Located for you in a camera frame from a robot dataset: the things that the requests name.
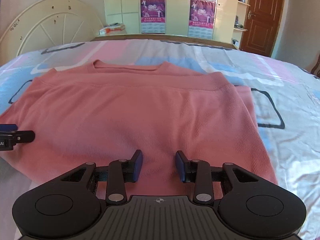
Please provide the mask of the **pink knit sweater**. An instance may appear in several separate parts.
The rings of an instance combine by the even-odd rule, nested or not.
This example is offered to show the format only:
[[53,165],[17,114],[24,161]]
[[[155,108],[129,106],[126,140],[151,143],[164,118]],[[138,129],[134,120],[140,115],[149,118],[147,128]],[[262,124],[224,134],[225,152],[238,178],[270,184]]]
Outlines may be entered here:
[[101,61],[33,79],[1,123],[35,132],[35,140],[1,157],[42,184],[85,162],[99,166],[143,152],[128,194],[189,194],[177,151],[210,165],[235,163],[275,183],[259,136],[248,87],[220,73],[201,74],[164,62],[118,66]]

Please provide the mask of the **patterned bed sheet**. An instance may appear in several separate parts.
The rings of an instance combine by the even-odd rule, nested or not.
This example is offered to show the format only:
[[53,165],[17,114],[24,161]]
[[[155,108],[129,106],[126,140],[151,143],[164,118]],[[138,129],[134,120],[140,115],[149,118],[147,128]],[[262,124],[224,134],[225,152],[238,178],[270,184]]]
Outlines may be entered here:
[[281,187],[306,205],[302,239],[319,239],[319,78],[287,62],[223,47],[154,40],[110,40],[32,49],[1,58],[1,110],[33,78],[94,60],[152,65],[164,61],[200,73],[221,72],[252,89],[259,134]]

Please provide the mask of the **cream round headboard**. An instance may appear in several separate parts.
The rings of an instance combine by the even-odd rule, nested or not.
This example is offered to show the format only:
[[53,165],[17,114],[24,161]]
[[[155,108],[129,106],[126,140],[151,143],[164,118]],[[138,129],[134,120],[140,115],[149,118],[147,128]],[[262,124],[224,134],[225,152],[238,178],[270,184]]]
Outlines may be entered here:
[[1,65],[21,54],[91,41],[103,23],[80,0],[41,0],[21,12],[1,36]]

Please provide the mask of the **stack of books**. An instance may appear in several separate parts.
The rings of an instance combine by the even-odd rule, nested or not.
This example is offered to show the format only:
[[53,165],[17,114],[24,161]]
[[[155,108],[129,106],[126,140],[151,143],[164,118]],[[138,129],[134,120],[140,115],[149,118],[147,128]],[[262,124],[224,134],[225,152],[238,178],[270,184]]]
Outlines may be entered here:
[[126,33],[125,25],[122,23],[112,23],[99,30],[99,36],[118,35]]

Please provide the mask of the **brown wooden chair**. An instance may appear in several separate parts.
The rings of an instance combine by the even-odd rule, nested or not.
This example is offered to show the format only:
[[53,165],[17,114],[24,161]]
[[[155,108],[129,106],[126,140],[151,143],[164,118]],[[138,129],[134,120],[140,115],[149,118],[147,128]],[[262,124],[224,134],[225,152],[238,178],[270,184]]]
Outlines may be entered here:
[[310,73],[316,77],[320,77],[320,54],[315,66],[312,68]]

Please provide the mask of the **cream wardrobe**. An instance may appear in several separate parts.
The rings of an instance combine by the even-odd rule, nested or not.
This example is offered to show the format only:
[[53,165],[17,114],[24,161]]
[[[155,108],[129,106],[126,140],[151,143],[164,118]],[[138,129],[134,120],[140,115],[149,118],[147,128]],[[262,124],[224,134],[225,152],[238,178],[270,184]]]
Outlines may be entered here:
[[[128,34],[140,32],[140,0],[104,0],[106,22],[122,23]],[[237,0],[217,0],[213,38],[231,43]],[[165,33],[188,36],[190,0],[166,0]]]

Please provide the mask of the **right purple calendar poster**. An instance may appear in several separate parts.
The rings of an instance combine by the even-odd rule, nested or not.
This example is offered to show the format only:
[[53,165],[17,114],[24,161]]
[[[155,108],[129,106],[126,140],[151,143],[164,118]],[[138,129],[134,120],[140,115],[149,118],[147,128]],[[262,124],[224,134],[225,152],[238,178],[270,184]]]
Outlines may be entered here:
[[213,38],[217,0],[190,0],[188,36]]

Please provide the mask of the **purple calendar poster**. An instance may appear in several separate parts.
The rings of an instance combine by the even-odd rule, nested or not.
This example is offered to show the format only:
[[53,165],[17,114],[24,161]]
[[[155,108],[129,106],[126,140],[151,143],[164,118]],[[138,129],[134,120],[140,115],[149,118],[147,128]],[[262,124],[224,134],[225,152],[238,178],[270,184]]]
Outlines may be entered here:
[[217,0],[190,0],[188,36],[213,38]]
[[166,0],[140,0],[140,32],[165,33]]

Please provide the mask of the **left purple calendar poster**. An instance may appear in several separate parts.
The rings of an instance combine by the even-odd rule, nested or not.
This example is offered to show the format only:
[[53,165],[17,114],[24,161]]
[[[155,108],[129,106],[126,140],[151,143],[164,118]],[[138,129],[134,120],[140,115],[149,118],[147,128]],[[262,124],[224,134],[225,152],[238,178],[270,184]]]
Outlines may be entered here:
[[166,0],[140,0],[140,32],[165,33]]

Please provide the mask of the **brown wooden door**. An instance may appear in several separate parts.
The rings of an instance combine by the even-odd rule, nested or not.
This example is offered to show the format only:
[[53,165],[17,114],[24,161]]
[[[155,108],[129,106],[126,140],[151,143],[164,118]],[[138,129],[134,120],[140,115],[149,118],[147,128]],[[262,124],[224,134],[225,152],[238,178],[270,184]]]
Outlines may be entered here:
[[284,0],[248,0],[240,50],[270,57],[283,12]]

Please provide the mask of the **wooden bed frame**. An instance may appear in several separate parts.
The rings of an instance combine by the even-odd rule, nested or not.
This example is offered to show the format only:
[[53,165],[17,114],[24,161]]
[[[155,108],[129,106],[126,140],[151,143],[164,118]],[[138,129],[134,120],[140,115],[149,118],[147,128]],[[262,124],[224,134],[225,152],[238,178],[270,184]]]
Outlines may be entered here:
[[121,34],[121,35],[112,35],[112,36],[98,36],[93,38],[92,41],[108,41],[108,40],[155,40],[155,41],[163,41],[163,42],[193,44],[193,45],[208,46],[208,47],[222,47],[227,49],[238,50],[238,48],[232,43],[225,43],[225,42],[201,39],[196,37],[165,35],[165,34]]

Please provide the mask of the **wall corner shelves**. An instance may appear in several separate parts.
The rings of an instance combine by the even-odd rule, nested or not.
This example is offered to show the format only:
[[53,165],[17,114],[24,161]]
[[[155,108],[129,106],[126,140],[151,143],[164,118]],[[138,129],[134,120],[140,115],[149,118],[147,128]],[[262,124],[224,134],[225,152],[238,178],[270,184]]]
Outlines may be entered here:
[[245,23],[247,20],[247,13],[249,9],[249,0],[237,0],[237,9],[232,36],[232,43],[236,46],[237,49],[240,49],[242,38],[247,32]]

